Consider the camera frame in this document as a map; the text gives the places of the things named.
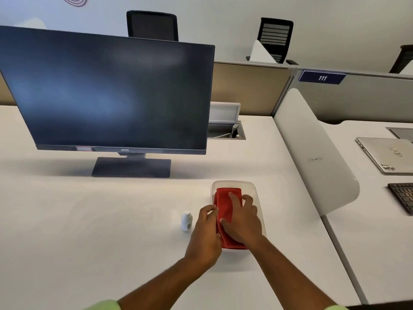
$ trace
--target white wall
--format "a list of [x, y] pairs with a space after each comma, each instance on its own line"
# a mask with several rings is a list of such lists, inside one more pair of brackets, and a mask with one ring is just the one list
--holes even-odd
[[288, 58], [306, 66], [388, 72], [413, 43], [413, 0], [0, 0], [0, 24], [37, 17], [49, 29], [126, 36], [131, 9], [177, 15], [181, 41], [214, 44], [224, 61], [245, 61], [261, 17], [294, 21]]

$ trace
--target black keyboard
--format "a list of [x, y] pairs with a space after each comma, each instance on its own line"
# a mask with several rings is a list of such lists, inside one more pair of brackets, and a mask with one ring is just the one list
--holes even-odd
[[413, 183], [388, 184], [387, 188], [410, 215], [413, 214]]

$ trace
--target hand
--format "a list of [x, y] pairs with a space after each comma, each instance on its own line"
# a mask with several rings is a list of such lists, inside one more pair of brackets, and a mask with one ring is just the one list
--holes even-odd
[[198, 221], [191, 235], [185, 259], [189, 259], [205, 272], [221, 255], [221, 235], [216, 232], [216, 205], [207, 205], [199, 211]]
[[257, 207], [252, 205], [252, 197], [243, 195], [244, 206], [241, 206], [239, 199], [229, 193], [233, 204], [232, 221], [229, 223], [224, 218], [220, 219], [225, 232], [234, 240], [243, 243], [248, 248], [251, 247], [262, 236], [261, 221], [257, 216]]

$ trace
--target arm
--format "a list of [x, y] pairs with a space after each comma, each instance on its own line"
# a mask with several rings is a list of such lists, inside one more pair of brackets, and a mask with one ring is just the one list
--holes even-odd
[[336, 305], [262, 235], [261, 221], [252, 198], [242, 196], [245, 204], [241, 206], [232, 193], [230, 197], [232, 221], [221, 219], [220, 223], [233, 239], [249, 248], [282, 307], [285, 310], [324, 310]]
[[212, 267], [221, 255], [220, 235], [216, 233], [217, 215], [218, 208], [214, 205], [202, 208], [185, 257], [121, 298], [118, 301], [121, 310], [170, 309], [186, 288]]

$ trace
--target monitor base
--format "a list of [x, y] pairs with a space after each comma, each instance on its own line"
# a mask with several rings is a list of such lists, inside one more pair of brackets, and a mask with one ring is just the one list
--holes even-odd
[[146, 159], [144, 154], [98, 157], [92, 172], [93, 177], [169, 178], [170, 174], [171, 160]]

